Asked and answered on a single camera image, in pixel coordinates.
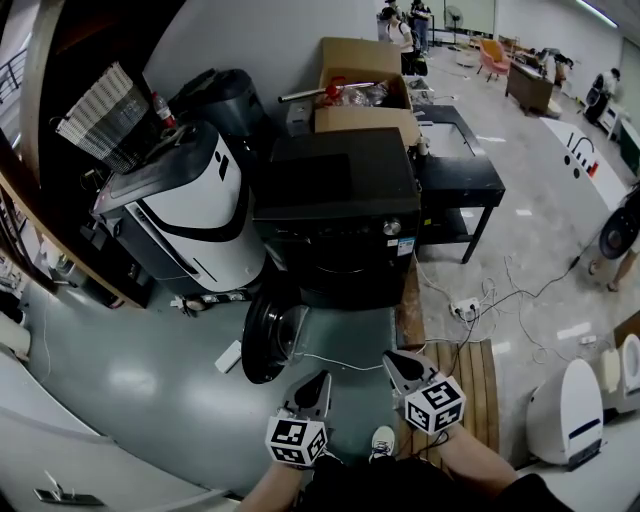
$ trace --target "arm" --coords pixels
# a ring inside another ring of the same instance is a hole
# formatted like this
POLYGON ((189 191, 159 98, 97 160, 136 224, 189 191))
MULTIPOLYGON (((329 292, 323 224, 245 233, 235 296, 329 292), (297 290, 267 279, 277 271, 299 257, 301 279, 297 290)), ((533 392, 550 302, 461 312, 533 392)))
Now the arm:
POLYGON ((404 33, 404 43, 400 45, 400 49, 404 50, 405 48, 413 48, 413 37, 411 36, 411 30, 407 27, 406 32, 404 33))
POLYGON ((487 448, 460 424, 448 431, 449 441, 438 452, 456 478, 473 490, 495 498, 518 479, 507 461, 487 448))
POLYGON ((298 469, 274 462, 253 491, 242 500, 237 512, 289 510, 300 490, 302 475, 298 469))

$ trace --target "plastic bottle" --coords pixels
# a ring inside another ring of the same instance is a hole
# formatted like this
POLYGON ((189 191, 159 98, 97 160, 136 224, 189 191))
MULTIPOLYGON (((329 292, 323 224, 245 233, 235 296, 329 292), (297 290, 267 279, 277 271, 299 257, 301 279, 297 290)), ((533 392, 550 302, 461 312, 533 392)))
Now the plastic bottle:
POLYGON ((164 101, 164 98, 157 92, 154 92, 151 98, 153 99, 153 110, 155 110, 156 114, 158 114, 158 117, 162 121, 162 124, 166 128, 173 128, 176 125, 176 118, 173 117, 173 114, 171 113, 171 109, 169 108, 169 105, 167 105, 167 102, 164 101))

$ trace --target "metal grate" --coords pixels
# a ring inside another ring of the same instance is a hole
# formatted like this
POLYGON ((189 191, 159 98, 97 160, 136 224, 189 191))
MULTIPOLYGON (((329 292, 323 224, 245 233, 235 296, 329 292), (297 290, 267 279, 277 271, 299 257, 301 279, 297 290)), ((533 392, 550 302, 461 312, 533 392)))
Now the metal grate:
POLYGON ((8 62, 0 66, 0 105, 22 85, 26 60, 27 48, 19 51, 8 62))

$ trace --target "washing machine door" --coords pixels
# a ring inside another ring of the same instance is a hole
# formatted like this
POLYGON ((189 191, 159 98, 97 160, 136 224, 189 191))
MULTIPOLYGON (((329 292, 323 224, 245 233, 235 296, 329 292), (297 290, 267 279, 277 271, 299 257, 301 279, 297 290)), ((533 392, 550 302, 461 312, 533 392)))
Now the washing machine door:
POLYGON ((242 366, 254 384, 275 379, 293 359, 307 306, 287 272, 265 278, 247 313, 242 366))

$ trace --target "gray floor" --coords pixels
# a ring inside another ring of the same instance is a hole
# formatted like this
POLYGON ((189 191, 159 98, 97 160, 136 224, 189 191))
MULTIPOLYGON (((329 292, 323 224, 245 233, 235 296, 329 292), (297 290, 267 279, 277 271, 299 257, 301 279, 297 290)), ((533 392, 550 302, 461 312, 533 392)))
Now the gray floor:
MULTIPOLYGON (((525 117, 513 98, 505 98, 505 77, 487 83, 488 74, 484 70, 476 75, 477 66, 465 69, 456 65, 455 53, 446 48, 433 49, 428 64, 428 82, 435 89, 435 97, 458 97, 457 101, 436 99, 436 104, 456 106, 480 137, 504 139, 504 142, 479 140, 507 192, 467 265, 458 263, 466 247, 463 244, 423 249, 422 268, 432 281, 457 299, 484 297, 482 281, 487 278, 495 281, 497 297, 501 298, 512 291, 505 271, 505 258, 508 258, 517 285, 537 292, 547 281, 562 275, 588 242, 572 238, 562 205, 532 165, 532 155, 545 150, 538 139, 542 123, 533 115, 525 117), (442 70, 466 75, 469 79, 442 70), (532 215, 521 216, 516 210, 529 210, 532 215)), ((621 179, 631 183, 634 176, 620 158, 619 146, 607 142, 604 131, 578 115, 579 106, 574 101, 558 92, 554 98, 564 110, 561 120, 577 125, 593 140, 621 179)), ((477 223, 480 212, 470 209, 464 214, 470 227, 477 223)), ((506 313, 487 314, 473 331, 473 340, 490 335, 493 342, 500 399, 501 452, 514 464, 522 464, 527 459, 524 411, 531 392, 546 376, 567 364, 555 351, 568 360, 595 355, 608 346, 612 329, 640 307, 637 268, 623 282, 620 293, 612 294, 604 283, 613 276, 615 266, 609 265, 597 279, 591 278, 586 267, 593 254, 588 251, 569 276, 549 287, 539 299, 523 301, 522 323, 533 340, 549 348, 546 353, 536 352, 536 345, 520 327, 517 297, 500 306, 506 313), (492 334, 494 321, 497 326, 492 334), (567 336, 568 333, 560 332, 574 327, 579 335, 567 336), (596 344, 579 345, 585 336, 593 335, 597 337, 596 344), (546 358, 546 363, 536 363, 534 357, 540 362, 546 358)), ((423 288, 426 335, 464 339, 466 330, 448 313, 447 302, 440 292, 423 288)))
MULTIPOLYGON (((397 421, 382 369, 354 371, 304 357, 259 386, 241 364, 220 373, 214 362, 242 336, 249 304, 215 306, 193 319, 169 307, 168 292, 156 292, 146 310, 115 311, 73 289, 52 297, 30 286, 23 296, 32 333, 29 370, 133 455, 192 483, 244 495, 271 460, 267 422, 286 388, 323 368, 333 377, 330 446, 343 460, 366 460, 374 430, 397 421)), ((391 312, 309 311, 296 352, 379 365, 395 342, 391 312)))

